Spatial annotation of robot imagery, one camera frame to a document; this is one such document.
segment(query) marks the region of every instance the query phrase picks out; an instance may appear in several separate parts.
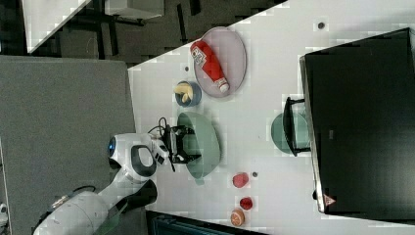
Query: bottle cap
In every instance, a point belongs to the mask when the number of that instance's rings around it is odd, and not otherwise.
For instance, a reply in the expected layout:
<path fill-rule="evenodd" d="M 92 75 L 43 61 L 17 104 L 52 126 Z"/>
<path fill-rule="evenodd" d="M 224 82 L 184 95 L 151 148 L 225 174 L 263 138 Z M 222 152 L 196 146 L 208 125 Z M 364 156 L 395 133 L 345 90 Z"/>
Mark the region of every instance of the bottle cap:
<path fill-rule="evenodd" d="M 229 84 L 228 83 L 225 83 L 225 84 L 221 85 L 219 87 L 219 89 L 220 89 L 220 92 L 224 93 L 224 92 L 226 92 L 226 91 L 229 90 Z"/>

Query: red cup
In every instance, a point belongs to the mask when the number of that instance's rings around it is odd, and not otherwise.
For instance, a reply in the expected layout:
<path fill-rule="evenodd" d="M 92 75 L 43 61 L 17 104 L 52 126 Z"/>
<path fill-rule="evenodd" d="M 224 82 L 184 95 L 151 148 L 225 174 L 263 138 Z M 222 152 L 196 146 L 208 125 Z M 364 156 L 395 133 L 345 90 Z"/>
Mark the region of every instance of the red cup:
<path fill-rule="evenodd" d="M 235 175 L 232 179 L 232 182 L 235 187 L 242 188 L 244 187 L 249 181 L 248 174 L 247 173 L 238 173 Z"/>
<path fill-rule="evenodd" d="M 243 198 L 239 202 L 239 205 L 241 206 L 242 209 L 246 211 L 250 210 L 253 207 L 253 200 L 250 197 Z"/>

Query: small bowl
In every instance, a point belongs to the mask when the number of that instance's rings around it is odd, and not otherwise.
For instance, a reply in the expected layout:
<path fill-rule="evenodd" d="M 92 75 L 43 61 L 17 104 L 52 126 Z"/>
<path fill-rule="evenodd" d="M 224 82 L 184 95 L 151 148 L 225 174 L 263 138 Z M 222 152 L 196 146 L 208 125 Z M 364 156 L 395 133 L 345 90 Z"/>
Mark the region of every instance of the small bowl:
<path fill-rule="evenodd" d="M 176 97 L 176 102 L 177 104 L 179 104 L 179 106 L 181 107 L 193 107 L 199 104 L 199 102 L 201 101 L 202 98 L 202 89 L 199 86 L 199 84 L 195 81 L 180 81 L 178 84 L 181 83 L 187 83 L 192 87 L 192 91 L 193 91 L 193 99 L 190 100 L 188 99 L 185 103 L 182 102 L 182 95 L 179 94 L 174 94 Z"/>

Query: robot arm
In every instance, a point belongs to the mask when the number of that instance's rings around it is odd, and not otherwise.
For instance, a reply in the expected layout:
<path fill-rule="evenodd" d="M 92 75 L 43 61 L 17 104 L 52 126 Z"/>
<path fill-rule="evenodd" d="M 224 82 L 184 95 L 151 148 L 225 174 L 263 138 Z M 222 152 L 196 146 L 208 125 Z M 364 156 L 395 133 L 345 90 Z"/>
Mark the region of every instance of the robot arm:
<path fill-rule="evenodd" d="M 34 231 L 34 235 L 90 235 L 107 219 L 109 210 L 137 193 L 156 171 L 155 156 L 168 157 L 163 142 L 151 134 L 121 134 L 110 142 L 110 158 L 121 169 L 100 193 L 82 192 L 61 201 Z"/>

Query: gray panel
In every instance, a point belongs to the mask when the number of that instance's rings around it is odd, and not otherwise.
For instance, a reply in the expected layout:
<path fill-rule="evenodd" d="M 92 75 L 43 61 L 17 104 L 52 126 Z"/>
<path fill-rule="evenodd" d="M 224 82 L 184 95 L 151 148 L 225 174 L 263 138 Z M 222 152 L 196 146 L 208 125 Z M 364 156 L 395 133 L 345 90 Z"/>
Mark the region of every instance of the gray panel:
<path fill-rule="evenodd" d="M 0 100 L 13 235 L 72 189 L 106 187 L 110 137 L 135 132 L 124 62 L 0 57 Z"/>

